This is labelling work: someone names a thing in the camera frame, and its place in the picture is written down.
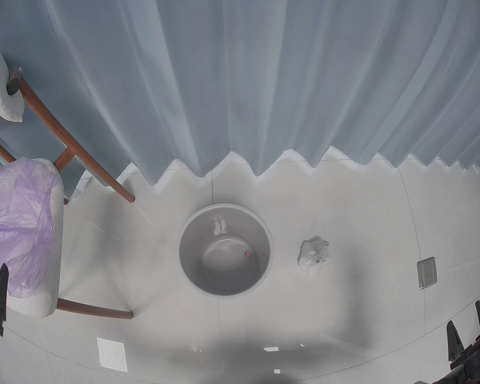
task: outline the plastic bag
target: plastic bag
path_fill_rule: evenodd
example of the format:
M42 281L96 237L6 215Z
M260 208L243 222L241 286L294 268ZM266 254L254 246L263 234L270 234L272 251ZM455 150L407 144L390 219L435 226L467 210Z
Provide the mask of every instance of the plastic bag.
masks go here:
M9 270L8 293L32 296L47 272L55 240L50 211L59 177L24 157L0 168L0 264Z
M313 275L320 269L320 264L328 258L328 242L326 240L305 240L300 248L299 267Z

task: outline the chair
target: chair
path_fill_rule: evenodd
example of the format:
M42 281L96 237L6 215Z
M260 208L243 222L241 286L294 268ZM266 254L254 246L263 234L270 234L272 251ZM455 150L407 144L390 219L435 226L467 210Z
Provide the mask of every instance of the chair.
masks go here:
M52 224L55 232L55 242L53 246L53 255L51 258L51 268L47 270L40 286L35 293L25 299L8 296L7 306L19 313L28 316L46 317L51 315L55 309L62 311L88 314L93 316L111 317L117 319L131 319L133 313L131 311L117 311L108 308L95 307L77 303L70 300L61 299L59 295L60 286L60 262L63 235L63 206L67 204L67 200L63 197L63 183L61 182L60 172L68 164L68 162L77 155L78 158L89 167L93 173L102 178L115 191L117 191L127 201L133 202L135 198L119 184L100 164L98 164L85 149L70 135L67 130L58 122L51 114L47 107L41 102L35 92L30 88L24 79L20 79L19 71L12 72L7 90L9 95L12 93L12 84L18 83L20 91L28 106L40 117L40 119L56 134L56 136L66 145L66 149L60 156L51 163L45 159L35 159L44 163L47 168L56 173L60 179L60 183L52 188L50 197L50 209L52 214ZM0 146L0 156L7 162L15 161L5 148Z

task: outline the chair seat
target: chair seat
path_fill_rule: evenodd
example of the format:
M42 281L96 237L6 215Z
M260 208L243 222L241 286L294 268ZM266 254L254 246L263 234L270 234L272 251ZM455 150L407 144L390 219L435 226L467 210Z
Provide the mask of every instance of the chair seat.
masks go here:
M50 209L55 233L53 254L47 273L35 291L35 294L25 299L7 296L7 307L27 316L47 317L55 311L59 296L61 244L63 236L63 183L61 182L60 173L49 160L34 160L44 163L50 171L55 172L60 178L60 183L52 188L50 197Z

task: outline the floor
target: floor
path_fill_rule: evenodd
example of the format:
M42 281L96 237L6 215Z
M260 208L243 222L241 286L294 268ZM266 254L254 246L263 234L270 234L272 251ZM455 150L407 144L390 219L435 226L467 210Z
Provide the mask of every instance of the floor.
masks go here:
M155 188L134 167L120 178L135 203L92 178L65 206L60 296L134 319L9 311L0 384L431 383L449 372L446 322L465 346L480 334L474 168L359 166L330 150L315 169L286 154L260 178L234 154L204 178L179 162ZM270 275L240 299L195 291L175 254L187 218L216 203L273 235ZM297 257L315 236L330 258L311 276ZM438 283L422 291L416 264L432 256ZM97 337L124 344L128 372L100 365Z

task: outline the curtain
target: curtain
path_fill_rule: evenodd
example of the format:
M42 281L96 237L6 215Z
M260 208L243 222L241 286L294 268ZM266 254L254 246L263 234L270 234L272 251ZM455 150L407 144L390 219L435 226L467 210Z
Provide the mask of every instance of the curtain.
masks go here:
M114 177L154 184L174 158L203 176L230 151L256 175L286 149L361 164L480 158L476 0L16 0L0 52ZM63 146L25 108L14 156ZM63 173L72 191L83 167Z

